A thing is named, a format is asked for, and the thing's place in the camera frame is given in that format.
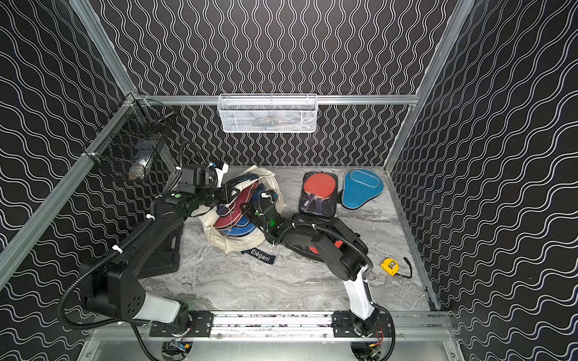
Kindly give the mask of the blue paddle case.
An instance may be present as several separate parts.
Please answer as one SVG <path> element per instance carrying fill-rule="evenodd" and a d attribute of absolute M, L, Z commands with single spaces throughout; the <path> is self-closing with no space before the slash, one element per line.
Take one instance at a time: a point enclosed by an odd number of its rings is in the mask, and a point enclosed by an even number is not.
<path fill-rule="evenodd" d="M 234 226 L 220 229 L 219 232 L 225 236 L 244 237 L 254 232 L 255 229 L 256 226 L 242 216 Z"/>

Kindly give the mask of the maroon paddle case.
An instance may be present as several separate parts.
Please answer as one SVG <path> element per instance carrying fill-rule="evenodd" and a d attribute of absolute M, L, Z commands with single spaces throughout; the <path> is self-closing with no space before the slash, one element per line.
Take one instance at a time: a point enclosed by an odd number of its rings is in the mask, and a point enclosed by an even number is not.
<path fill-rule="evenodd" d="M 235 199 L 235 201 L 228 207 L 230 210 L 226 215 L 219 217 L 213 227 L 217 230 L 229 228 L 236 225 L 242 217 L 242 205 L 249 202 L 254 194 L 254 190 L 258 187 L 259 183 L 255 182 L 245 188 Z"/>

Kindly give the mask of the cream canvas tote bag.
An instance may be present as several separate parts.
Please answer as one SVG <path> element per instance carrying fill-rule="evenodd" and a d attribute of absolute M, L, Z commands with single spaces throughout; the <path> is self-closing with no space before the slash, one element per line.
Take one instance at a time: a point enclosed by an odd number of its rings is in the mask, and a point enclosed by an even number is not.
<path fill-rule="evenodd" d="M 285 209 L 284 197 L 273 171 L 253 165 L 237 176 L 229 177 L 225 183 L 248 191 L 256 190 L 258 186 L 264 186 L 266 190 L 272 190 L 278 195 L 275 210 L 282 214 Z M 232 224 L 221 228 L 217 227 L 218 218 L 216 210 L 199 217 L 209 244 L 220 248 L 225 253 L 251 251 L 266 241 L 262 231 L 250 222 L 243 213 L 233 215 Z"/>

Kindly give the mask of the teal paddle case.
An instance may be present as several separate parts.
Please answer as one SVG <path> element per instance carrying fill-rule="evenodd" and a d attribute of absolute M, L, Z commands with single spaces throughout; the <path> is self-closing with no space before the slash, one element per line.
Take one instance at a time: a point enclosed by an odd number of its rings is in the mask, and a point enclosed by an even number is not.
<path fill-rule="evenodd" d="M 349 210 L 359 209 L 380 196 L 384 189 L 385 182 L 377 173 L 365 168 L 355 168 L 346 173 L 341 204 Z"/>

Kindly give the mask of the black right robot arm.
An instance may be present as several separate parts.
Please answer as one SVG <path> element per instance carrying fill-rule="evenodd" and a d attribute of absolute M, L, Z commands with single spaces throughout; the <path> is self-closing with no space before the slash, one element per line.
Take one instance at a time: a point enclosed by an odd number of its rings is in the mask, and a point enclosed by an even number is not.
<path fill-rule="evenodd" d="M 373 263 L 361 236 L 338 218 L 307 213 L 283 218 L 277 210 L 277 201 L 274 192 L 266 191 L 242 204 L 241 211 L 271 245 L 281 245 L 323 263 L 343 281 L 349 298 L 346 329 L 359 336 L 372 335 L 378 328 L 381 309 L 373 301 L 367 282 Z"/>

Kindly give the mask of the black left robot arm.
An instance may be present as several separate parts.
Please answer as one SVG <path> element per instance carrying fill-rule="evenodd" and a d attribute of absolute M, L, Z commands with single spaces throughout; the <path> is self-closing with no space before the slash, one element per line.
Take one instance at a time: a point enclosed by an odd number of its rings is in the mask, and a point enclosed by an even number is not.
<path fill-rule="evenodd" d="M 177 188 L 154 199 L 139 228 L 99 259 L 82 264 L 79 278 L 57 305 L 57 320 L 76 330 L 147 321 L 164 323 L 177 335 L 186 333 L 191 324 L 188 307 L 146 292 L 138 277 L 152 254 L 197 209 L 212 209 L 231 201 L 231 187 L 222 184 L 228 168 L 223 162 L 183 165 Z M 104 320 L 77 323 L 67 317 L 66 302 L 76 289 L 82 291 L 84 308 L 101 314 Z"/>

